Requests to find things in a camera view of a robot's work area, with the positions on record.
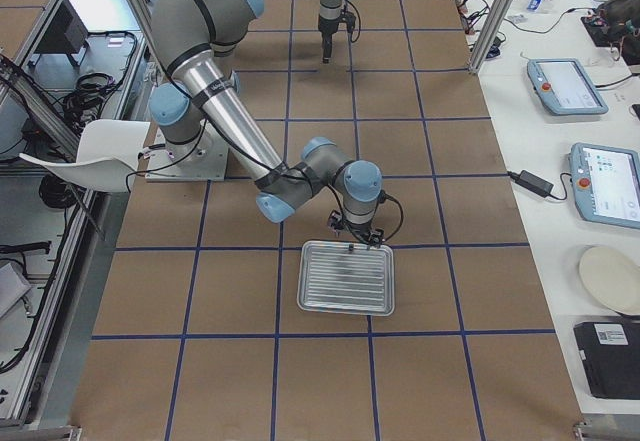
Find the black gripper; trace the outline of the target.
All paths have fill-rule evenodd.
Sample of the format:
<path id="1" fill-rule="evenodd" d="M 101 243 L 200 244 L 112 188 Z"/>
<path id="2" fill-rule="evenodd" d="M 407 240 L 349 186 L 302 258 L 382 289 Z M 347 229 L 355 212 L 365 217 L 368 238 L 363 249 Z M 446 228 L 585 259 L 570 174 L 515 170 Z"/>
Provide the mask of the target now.
<path id="1" fill-rule="evenodd" d="M 327 19 L 322 16 L 318 17 L 318 30 L 322 37 L 322 58 L 323 64 L 329 64 L 333 51 L 333 35 L 339 29 L 340 21 L 336 19 Z"/>
<path id="2" fill-rule="evenodd" d="M 329 215 L 327 226 L 336 235 L 342 232 L 349 233 L 356 241 L 367 245 L 367 251 L 371 251 L 372 247 L 381 246 L 384 242 L 384 231 L 382 229 L 373 228 L 370 222 L 364 224 L 352 223 L 341 212 L 336 210 L 333 210 Z M 349 243 L 348 252 L 355 252 L 355 243 Z"/>

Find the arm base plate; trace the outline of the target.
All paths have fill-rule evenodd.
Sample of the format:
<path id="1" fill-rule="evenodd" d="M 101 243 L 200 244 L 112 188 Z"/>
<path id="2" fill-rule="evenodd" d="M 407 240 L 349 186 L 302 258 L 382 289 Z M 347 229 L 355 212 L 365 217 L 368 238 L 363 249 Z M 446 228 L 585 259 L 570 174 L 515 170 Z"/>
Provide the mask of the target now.
<path id="1" fill-rule="evenodd" d="M 149 152 L 145 178 L 149 182 L 223 181 L 229 154 L 228 144 L 205 119 L 200 132 L 182 144 L 165 136 L 167 129 L 159 126 L 155 144 L 162 148 Z"/>

